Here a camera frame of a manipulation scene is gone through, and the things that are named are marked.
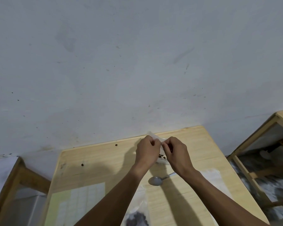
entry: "small plastic bag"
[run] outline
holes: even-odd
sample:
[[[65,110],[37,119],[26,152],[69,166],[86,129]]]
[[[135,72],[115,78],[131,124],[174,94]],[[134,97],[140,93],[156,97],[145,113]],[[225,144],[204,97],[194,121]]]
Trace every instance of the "small plastic bag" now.
[[[151,226],[146,189],[139,185],[124,216],[122,226]]]
[[[160,142],[163,142],[163,141],[166,140],[166,139],[163,139],[163,138],[155,135],[152,132],[148,132],[148,135],[151,136],[153,139],[159,139]],[[169,161],[166,159],[166,154],[165,154],[164,148],[162,146],[160,148],[159,157],[158,157],[156,162],[157,163],[166,164],[166,165],[170,165]]]

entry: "hand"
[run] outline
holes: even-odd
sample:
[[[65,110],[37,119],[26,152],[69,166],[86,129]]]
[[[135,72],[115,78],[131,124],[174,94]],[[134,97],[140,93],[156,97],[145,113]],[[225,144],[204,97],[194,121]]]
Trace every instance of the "hand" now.
[[[190,173],[196,171],[192,165],[186,145],[179,139],[170,137],[162,142],[162,147],[166,153],[166,159],[180,177],[189,176]]]
[[[146,136],[137,145],[134,167],[141,168],[146,173],[156,162],[160,152],[161,142]]]

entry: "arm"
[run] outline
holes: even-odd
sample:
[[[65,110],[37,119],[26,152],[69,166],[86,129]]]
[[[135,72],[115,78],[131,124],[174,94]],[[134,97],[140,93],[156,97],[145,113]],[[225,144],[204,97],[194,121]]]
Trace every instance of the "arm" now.
[[[146,136],[137,145],[135,163],[128,174],[75,226],[120,225],[137,187],[149,168],[156,162],[160,141]]]
[[[180,140],[170,137],[162,146],[173,170],[191,186],[220,226],[268,226],[207,181],[193,167]]]

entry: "forearm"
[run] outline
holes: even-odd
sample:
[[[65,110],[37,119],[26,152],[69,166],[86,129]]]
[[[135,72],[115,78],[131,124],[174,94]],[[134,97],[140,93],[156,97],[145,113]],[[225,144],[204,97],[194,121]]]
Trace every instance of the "forearm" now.
[[[268,225],[218,190],[199,171],[189,172],[183,179],[196,192],[219,226]]]
[[[144,175],[144,170],[133,166],[128,174],[75,226],[120,225]]]

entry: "spoon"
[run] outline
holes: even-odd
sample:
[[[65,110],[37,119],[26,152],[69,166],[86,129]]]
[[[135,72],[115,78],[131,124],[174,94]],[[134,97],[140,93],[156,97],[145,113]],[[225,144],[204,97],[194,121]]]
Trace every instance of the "spoon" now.
[[[171,177],[173,175],[176,175],[176,173],[173,172],[173,173],[171,173],[171,174],[169,174],[169,175],[167,175],[163,178],[161,178],[161,177],[151,177],[148,182],[152,186],[160,186],[166,178]]]

